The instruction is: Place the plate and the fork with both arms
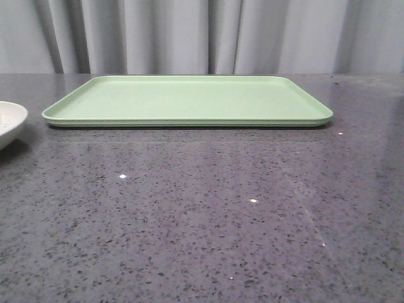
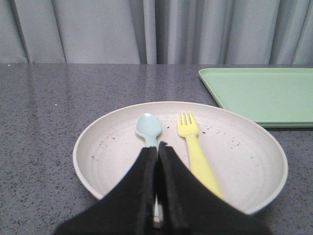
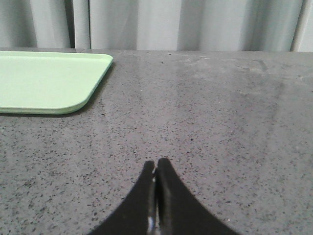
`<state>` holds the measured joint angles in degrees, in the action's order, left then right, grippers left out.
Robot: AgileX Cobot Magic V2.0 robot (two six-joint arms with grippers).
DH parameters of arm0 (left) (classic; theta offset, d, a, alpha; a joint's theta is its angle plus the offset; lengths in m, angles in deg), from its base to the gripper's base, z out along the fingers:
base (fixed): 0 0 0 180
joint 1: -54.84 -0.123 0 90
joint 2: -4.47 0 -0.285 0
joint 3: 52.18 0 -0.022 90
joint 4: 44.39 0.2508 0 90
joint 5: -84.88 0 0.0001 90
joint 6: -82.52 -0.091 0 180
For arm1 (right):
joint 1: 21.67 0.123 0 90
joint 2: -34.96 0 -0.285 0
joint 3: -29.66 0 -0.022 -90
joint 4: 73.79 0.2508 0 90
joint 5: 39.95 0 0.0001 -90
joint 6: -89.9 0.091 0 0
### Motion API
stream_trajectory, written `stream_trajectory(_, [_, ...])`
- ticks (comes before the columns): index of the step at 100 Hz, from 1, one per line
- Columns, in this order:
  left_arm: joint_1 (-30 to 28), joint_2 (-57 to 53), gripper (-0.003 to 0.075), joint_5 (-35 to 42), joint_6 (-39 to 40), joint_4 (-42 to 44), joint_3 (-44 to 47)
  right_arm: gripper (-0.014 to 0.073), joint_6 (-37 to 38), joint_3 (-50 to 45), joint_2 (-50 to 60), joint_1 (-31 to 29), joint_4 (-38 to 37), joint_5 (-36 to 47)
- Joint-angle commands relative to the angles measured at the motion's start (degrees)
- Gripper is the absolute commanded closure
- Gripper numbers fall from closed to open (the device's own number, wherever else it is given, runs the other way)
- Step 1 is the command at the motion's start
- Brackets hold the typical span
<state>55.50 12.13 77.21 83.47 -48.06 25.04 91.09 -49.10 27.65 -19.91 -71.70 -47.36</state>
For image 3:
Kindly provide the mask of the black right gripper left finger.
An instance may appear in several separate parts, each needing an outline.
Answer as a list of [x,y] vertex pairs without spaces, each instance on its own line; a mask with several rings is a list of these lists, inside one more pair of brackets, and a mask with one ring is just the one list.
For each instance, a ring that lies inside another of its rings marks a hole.
[[91,235],[154,235],[156,227],[155,164],[146,161],[137,182]]

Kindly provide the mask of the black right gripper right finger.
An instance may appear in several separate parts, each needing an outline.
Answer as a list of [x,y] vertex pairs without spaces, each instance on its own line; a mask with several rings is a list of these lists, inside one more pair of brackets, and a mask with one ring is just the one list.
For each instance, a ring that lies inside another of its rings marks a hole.
[[157,163],[156,181],[162,235],[236,234],[192,195],[167,158]]

